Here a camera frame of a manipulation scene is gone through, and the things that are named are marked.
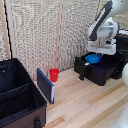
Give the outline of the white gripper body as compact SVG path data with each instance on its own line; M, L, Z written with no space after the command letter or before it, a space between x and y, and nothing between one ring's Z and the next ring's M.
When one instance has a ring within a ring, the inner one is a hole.
M89 52L114 55L116 53L115 39L98 39L97 41L89 41L87 50Z

